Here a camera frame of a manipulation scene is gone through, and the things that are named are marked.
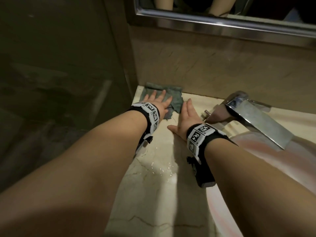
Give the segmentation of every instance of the mirror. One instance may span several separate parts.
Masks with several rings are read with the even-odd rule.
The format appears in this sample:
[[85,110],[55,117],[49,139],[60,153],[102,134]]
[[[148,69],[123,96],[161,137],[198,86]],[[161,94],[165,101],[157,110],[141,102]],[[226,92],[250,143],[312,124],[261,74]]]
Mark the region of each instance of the mirror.
[[316,29],[314,0],[139,0],[144,9]]

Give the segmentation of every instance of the beige backsplash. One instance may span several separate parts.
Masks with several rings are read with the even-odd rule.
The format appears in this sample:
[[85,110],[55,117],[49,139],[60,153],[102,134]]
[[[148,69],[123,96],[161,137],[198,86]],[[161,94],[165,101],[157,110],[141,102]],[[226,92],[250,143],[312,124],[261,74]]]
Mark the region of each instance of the beige backsplash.
[[226,98],[237,90],[274,107],[316,113],[316,51],[130,26],[138,82]]

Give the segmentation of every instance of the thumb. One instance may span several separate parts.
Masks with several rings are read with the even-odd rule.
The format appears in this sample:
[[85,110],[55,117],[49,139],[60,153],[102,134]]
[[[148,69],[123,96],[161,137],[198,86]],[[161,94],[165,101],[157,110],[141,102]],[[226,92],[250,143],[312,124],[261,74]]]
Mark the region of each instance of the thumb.
[[176,125],[167,126],[168,130],[171,130],[173,133],[178,134],[178,127]]

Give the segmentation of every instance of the cleaning cloth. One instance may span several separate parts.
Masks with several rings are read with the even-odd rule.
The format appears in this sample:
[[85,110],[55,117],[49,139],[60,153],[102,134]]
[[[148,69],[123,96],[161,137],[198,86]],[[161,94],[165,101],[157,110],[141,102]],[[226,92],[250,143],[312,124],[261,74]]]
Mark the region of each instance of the cleaning cloth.
[[182,88],[175,86],[160,86],[153,83],[146,83],[144,90],[140,96],[140,101],[142,101],[146,94],[149,96],[152,94],[154,90],[157,90],[156,97],[158,97],[163,90],[166,90],[166,96],[163,101],[167,100],[170,96],[172,96],[172,101],[168,106],[168,113],[165,115],[164,119],[169,120],[172,117],[173,111],[177,113],[181,112],[183,98],[182,98]]

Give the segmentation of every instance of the sink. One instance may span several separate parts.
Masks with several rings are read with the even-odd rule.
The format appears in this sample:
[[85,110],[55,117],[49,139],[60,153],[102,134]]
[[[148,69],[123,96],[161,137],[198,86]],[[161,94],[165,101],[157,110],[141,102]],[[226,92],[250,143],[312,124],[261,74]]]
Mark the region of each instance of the sink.
[[[295,136],[282,150],[262,134],[251,131],[236,135],[231,140],[316,194],[316,144]],[[222,235],[243,236],[218,186],[206,188],[206,195],[211,215]]]

